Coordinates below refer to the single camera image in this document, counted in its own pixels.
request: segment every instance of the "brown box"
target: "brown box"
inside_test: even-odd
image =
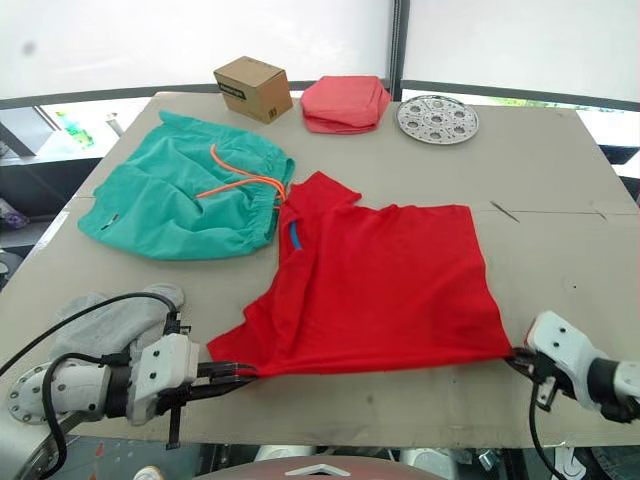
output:
[[[293,106],[282,68],[240,57],[213,74],[231,110],[271,123]]]

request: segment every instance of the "gray table surface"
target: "gray table surface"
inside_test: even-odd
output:
[[[299,106],[271,125],[230,112],[219,95],[158,94],[49,228],[0,294],[0,361],[41,333],[53,313],[90,291],[114,295],[156,282],[183,287],[184,322],[204,344],[243,321],[242,308],[269,286],[277,246],[215,261],[154,261],[99,244],[76,221],[92,192],[167,109],[246,128],[296,160],[294,181],[322,170],[363,194],[362,205],[458,203],[472,208],[489,288],[505,330],[521,344],[532,319],[554,310],[612,357],[640,354],[638,208],[573,111],[476,107],[481,129],[449,147],[419,143],[395,124],[391,104],[378,130],[316,135]],[[498,211],[497,202],[519,222]],[[0,395],[46,358],[50,342],[0,381]],[[208,358],[206,350],[202,360]],[[291,375],[190,404],[182,439],[192,442],[322,445],[530,446],[530,383],[503,362],[354,375]],[[549,445],[640,443],[640,428],[616,425],[559,398],[540,414]],[[143,427],[123,419],[84,424],[88,435],[163,440],[168,418]]]

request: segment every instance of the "red t-shirt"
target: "red t-shirt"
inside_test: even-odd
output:
[[[280,266],[246,321],[208,344],[260,376],[507,357],[468,207],[354,206],[317,172],[280,210]]]

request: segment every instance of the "perforated metal disc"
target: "perforated metal disc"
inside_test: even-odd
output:
[[[476,112],[453,98],[423,95],[402,103],[397,113],[404,133],[425,143],[451,145],[473,137],[480,125]]]

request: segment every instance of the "orange drawstring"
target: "orange drawstring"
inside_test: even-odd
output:
[[[263,175],[255,175],[255,174],[250,173],[250,172],[245,172],[244,170],[241,170],[241,169],[236,168],[236,167],[232,167],[231,165],[228,165],[228,164],[224,163],[222,161],[222,159],[220,159],[220,157],[218,157],[218,155],[216,154],[216,146],[215,146],[215,144],[211,145],[211,150],[210,151],[211,151],[211,156],[213,157],[213,159],[222,168],[224,168],[225,170],[229,170],[231,172],[234,172],[234,173],[239,173],[241,175],[246,175],[246,176],[248,176],[250,178],[247,178],[245,180],[240,180],[239,182],[230,183],[228,185],[223,185],[221,187],[214,188],[213,190],[209,190],[207,192],[199,193],[198,195],[196,195],[196,198],[207,197],[207,196],[213,195],[215,193],[224,192],[225,190],[229,190],[230,188],[239,187],[240,185],[245,185],[247,183],[256,183],[257,182],[257,183],[266,183],[267,185],[271,185],[272,187],[274,187],[278,191],[278,195],[276,196],[276,198],[278,198],[279,200],[282,200],[282,201],[286,200],[287,193],[285,191],[284,184],[280,180],[277,180],[277,179],[271,178],[271,177],[266,177],[266,176],[263,176]]]

